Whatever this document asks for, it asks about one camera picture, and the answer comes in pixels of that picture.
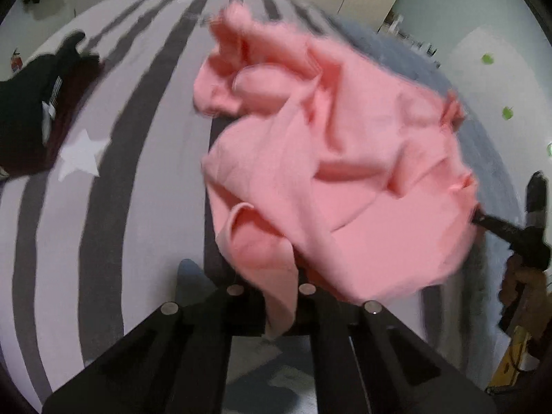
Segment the person's right hand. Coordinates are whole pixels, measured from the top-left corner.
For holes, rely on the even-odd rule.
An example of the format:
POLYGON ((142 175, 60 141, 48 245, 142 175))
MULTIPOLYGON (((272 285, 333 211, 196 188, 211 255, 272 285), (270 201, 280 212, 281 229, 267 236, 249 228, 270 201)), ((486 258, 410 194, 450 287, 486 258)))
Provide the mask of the person's right hand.
POLYGON ((522 257, 513 254, 506 262, 499 300, 510 307, 518 299, 518 285, 523 286, 519 302, 518 325, 533 339, 542 338, 551 320, 551 297, 547 292, 546 274, 523 265, 522 257))

